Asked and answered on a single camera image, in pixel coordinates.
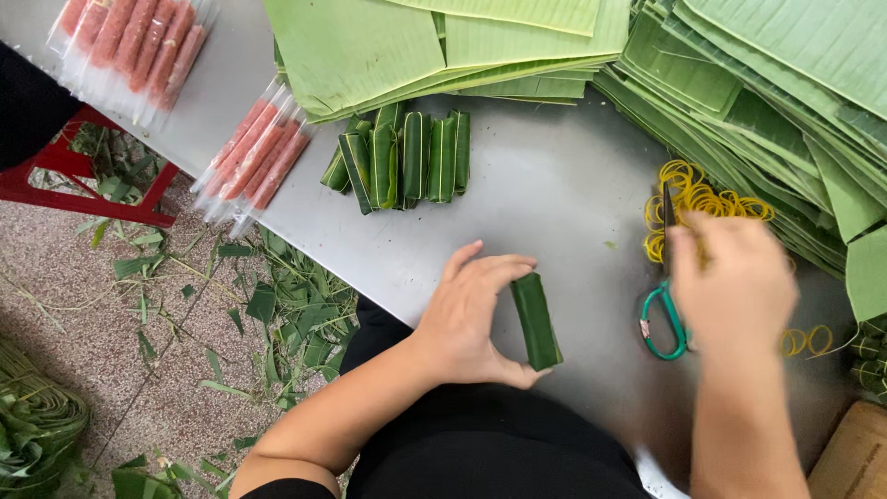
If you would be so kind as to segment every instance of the stainless steel table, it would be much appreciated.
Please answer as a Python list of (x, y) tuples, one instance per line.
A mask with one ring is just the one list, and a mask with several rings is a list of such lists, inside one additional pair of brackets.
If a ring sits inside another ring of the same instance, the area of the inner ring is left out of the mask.
[[(0, 0), (0, 39), (55, 74), (45, 34), (64, 0)], [(162, 131), (121, 124), (197, 176), (274, 75), (271, 28), (261, 2), (221, 0), (222, 13)], [(518, 252), (540, 264), (565, 363), (540, 390), (648, 448), (667, 474), (686, 479), (698, 359), (655, 360), (641, 342), (638, 300), (653, 282), (640, 242), (643, 205), (661, 145), (589, 89), (578, 107), (439, 95), (416, 109), (472, 113), (472, 178), (452, 205), (360, 215), (353, 195), (318, 183), (343, 123), (322, 126), (262, 222), (403, 321), (417, 324), (437, 277), (459, 246), (482, 238), (485, 254)], [(796, 327), (851, 324), (844, 285), (799, 262)], [(493, 338), (525, 360), (514, 305), (503, 293)], [(790, 406), (804, 468), (855, 391), (838, 356), (787, 360)], [(649, 466), (641, 466), (648, 475)], [(651, 491), (668, 495), (648, 480)]]

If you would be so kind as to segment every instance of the person's right hand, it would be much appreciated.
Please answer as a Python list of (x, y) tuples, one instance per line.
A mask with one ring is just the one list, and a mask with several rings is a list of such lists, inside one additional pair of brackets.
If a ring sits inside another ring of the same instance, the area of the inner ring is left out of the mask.
[(776, 354), (798, 299), (780, 243), (760, 220), (682, 216), (695, 229), (667, 229), (671, 293), (701, 354)]

